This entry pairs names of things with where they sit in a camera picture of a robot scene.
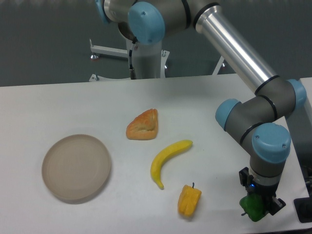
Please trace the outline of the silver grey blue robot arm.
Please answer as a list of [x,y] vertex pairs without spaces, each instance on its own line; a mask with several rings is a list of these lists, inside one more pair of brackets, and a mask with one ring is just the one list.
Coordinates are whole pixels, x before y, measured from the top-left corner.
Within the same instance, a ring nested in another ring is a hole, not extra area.
[[131,79],[159,78],[161,52],[152,48],[169,34],[189,27],[203,34],[254,93],[242,103],[224,101],[215,113],[218,124],[249,155],[250,165],[239,172],[247,195],[240,200],[252,221],[285,207],[276,197],[291,135],[275,121],[306,101],[305,87],[283,80],[226,20],[216,0],[97,0],[104,23],[115,22],[130,41],[127,59]]

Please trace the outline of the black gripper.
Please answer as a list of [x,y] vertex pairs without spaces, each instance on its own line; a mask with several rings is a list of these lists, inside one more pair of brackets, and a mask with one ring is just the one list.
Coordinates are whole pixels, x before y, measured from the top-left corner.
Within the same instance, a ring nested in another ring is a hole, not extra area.
[[279,185],[279,175],[274,177],[264,177],[248,167],[239,171],[239,180],[242,186],[247,186],[248,194],[257,194],[264,197],[267,214],[275,215],[286,206],[286,203],[276,197]]

